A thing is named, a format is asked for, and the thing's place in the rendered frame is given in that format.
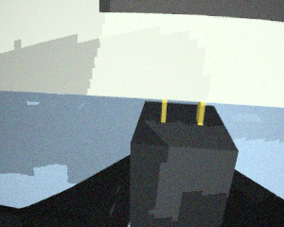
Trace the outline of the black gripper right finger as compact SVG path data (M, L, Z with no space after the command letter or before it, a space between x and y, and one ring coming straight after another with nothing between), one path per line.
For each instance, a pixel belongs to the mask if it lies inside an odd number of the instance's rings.
M284 200L234 169L221 227L284 227Z

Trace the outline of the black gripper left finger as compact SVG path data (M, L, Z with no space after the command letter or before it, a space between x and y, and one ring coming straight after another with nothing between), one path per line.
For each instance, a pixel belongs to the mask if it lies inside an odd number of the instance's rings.
M0 227L128 227L131 155L25 208L0 205Z

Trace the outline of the black two-prong charger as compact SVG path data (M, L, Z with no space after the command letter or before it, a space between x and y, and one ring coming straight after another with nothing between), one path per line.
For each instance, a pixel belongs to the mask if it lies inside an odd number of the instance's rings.
M238 149L214 105L143 102L130 153L130 227L221 227Z

